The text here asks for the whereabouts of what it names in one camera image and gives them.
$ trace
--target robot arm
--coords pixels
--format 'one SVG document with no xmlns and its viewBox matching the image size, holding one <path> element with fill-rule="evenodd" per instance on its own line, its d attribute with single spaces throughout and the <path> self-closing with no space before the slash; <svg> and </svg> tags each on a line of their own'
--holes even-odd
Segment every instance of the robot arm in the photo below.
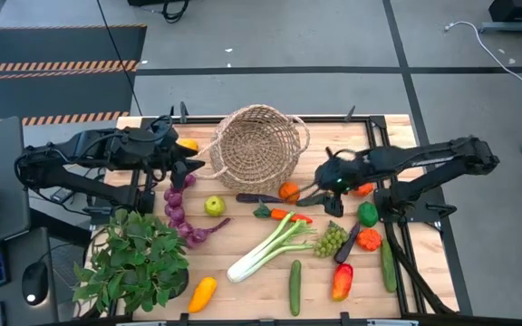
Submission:
<svg viewBox="0 0 522 326">
<path fill-rule="evenodd" d="M 152 175 L 160 169 L 161 181 L 170 171 L 175 188 L 181 188 L 185 176 L 202 167 L 202 161 L 188 159 L 197 151 L 176 143 L 179 137 L 159 118 L 151 130 L 139 128 L 86 130 L 70 140 L 41 147 L 27 147 L 15 161 L 15 174 L 28 188 L 64 187 L 74 192 L 104 198 L 112 205 L 138 209 L 140 191 L 136 187 L 113 187 L 70 173 L 66 164 L 109 170 L 140 169 Z"/>
<path fill-rule="evenodd" d="M 411 149 L 380 147 L 353 152 L 352 160 L 338 157 L 326 149 L 329 159 L 315 171 L 314 183 L 330 195 L 321 198 L 304 198 L 302 203 L 319 202 L 332 216 L 343 215 L 341 194 L 369 183 L 395 177 L 404 169 L 441 164 L 438 168 L 411 182 L 396 182 L 390 190 L 387 204 L 393 208 L 417 200 L 420 195 L 461 175 L 486 175 L 498 164 L 488 144 L 475 137 L 420 146 Z"/>
</svg>

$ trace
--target wooden tabletop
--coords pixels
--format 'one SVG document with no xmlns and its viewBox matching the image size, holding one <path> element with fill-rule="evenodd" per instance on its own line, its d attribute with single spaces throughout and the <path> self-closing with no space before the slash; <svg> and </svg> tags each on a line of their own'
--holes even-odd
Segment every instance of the wooden tabletop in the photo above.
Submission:
<svg viewBox="0 0 522 326">
<path fill-rule="evenodd" d="M 416 146 L 408 115 L 387 115 L 386 122 L 392 145 L 403 148 Z M 140 123 L 141 118 L 138 117 L 119 118 L 118 128 L 139 127 Z M 174 127 L 181 138 L 195 139 L 201 148 L 209 143 L 215 129 L 215 125 L 202 124 L 179 124 Z M 309 123 L 308 127 L 311 133 L 310 146 L 300 157 L 299 164 L 290 178 L 301 186 L 313 181 L 315 168 L 326 160 L 326 146 L 332 150 L 368 148 L 365 127 L 362 124 Z M 206 161 L 207 165 L 198 173 L 212 173 L 208 155 L 199 159 Z M 421 168 L 409 169 L 400 174 L 399 179 L 413 179 L 421 173 Z M 131 172 L 109 172 L 105 180 L 114 186 L 126 185 L 131 181 Z M 154 214 L 165 223 L 168 222 L 168 218 L 164 214 L 163 193 L 168 186 L 169 181 L 165 180 L 155 188 Z M 223 187 L 219 181 L 202 179 L 185 191 L 184 208 L 187 219 L 195 227 L 211 227 L 220 221 L 218 218 L 207 216 L 203 209 L 205 199 L 212 195 L 225 199 L 227 211 L 223 217 L 232 217 L 233 220 L 210 236 L 201 247 L 188 250 L 190 282 L 187 290 L 180 297 L 171 300 L 166 308 L 155 306 L 152 312 L 138 309 L 134 312 L 134 320 L 177 320 L 182 312 L 187 311 L 195 287 L 200 279 L 206 276 L 217 279 L 217 291 L 205 310 L 191 314 L 191 320 L 291 319 L 293 316 L 289 312 L 288 278 L 291 263 L 295 259 L 300 260 L 303 266 L 301 313 L 296 318 L 337 319 L 340 312 L 349 312 L 352 318 L 400 317 L 396 294 L 387 293 L 383 286 L 380 252 L 365 252 L 357 246 L 352 249 L 346 261 L 353 266 L 354 277 L 352 291 L 344 302 L 330 300 L 334 260 L 331 257 L 316 258 L 312 250 L 281 254 L 243 282 L 231 283 L 226 276 L 227 268 L 267 238 L 278 224 L 274 220 L 255 218 L 252 213 L 257 205 L 238 203 L 235 194 L 235 191 Z M 342 218 L 327 215 L 322 206 L 269 206 L 289 210 L 293 208 L 296 212 L 310 216 L 314 220 L 313 227 L 320 235 L 330 220 L 349 231 L 355 223 L 357 207 L 363 200 L 373 201 L 373 198 L 344 196 L 345 214 Z M 379 223 L 374 228 L 382 236 L 385 235 L 382 224 Z M 457 310 L 440 234 L 432 227 L 418 223 L 410 224 L 410 231 L 420 274 L 445 304 Z M 409 306 L 414 307 L 410 279 L 405 272 L 402 272 L 402 275 Z M 123 302 L 119 303 L 119 313 L 123 313 L 123 305 Z"/>
</svg>

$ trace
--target wicker ball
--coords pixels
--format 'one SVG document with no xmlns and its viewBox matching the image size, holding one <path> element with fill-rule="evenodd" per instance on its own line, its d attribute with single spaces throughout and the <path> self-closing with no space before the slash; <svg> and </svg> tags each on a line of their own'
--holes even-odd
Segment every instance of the wicker ball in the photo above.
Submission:
<svg viewBox="0 0 522 326">
<path fill-rule="evenodd" d="M 304 146 L 294 120 L 305 128 Z M 262 193 L 287 181 L 308 145 L 309 131 L 301 119 L 255 104 L 224 118 L 205 150 L 215 171 L 210 177 L 236 191 Z"/>
</svg>

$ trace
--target hazard tape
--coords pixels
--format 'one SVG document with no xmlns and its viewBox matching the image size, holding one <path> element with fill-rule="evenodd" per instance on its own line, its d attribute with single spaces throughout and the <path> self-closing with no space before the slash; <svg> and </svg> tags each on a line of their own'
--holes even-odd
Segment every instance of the hazard tape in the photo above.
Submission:
<svg viewBox="0 0 522 326">
<path fill-rule="evenodd" d="M 116 24 L 108 25 L 109 28 L 122 28 L 122 27 L 144 27 L 146 24 Z M 0 30 L 19 30 L 19 29 L 70 29 L 70 28 L 106 28 L 105 25 L 75 25 L 75 26 L 13 26 L 13 27 L 0 27 Z"/>
<path fill-rule="evenodd" d="M 120 69 L 135 72 L 138 66 L 136 60 L 98 60 L 87 62 L 1 62 L 0 72 L 45 72 L 45 71 L 85 71 Z"/>
<path fill-rule="evenodd" d="M 68 71 L 68 72 L 36 72 L 36 73 L 6 74 L 6 75 L 0 75 L 0 80 L 35 78 L 35 77 L 68 76 L 68 75 L 104 73 L 104 72 L 122 72 L 122 68 L 91 69 L 91 70 L 85 70 L 85 71 L 79 70 L 79 71 Z"/>
<path fill-rule="evenodd" d="M 129 112 L 98 112 L 98 113 L 78 113 L 64 114 L 57 116 L 25 117 L 22 119 L 24 126 L 40 126 L 46 124 L 75 123 L 117 120 L 119 117 L 128 117 Z"/>
</svg>

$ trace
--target floor mat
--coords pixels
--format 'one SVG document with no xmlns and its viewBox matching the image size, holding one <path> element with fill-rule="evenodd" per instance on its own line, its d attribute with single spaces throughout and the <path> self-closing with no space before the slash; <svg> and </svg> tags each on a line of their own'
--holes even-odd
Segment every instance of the floor mat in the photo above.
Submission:
<svg viewBox="0 0 522 326">
<path fill-rule="evenodd" d="M 0 28 L 0 119 L 24 125 L 116 120 L 130 114 L 145 25 Z"/>
<path fill-rule="evenodd" d="M 25 126 L 116 120 L 130 108 L 131 87 L 122 70 L 0 75 L 0 119 L 17 116 Z"/>
</svg>

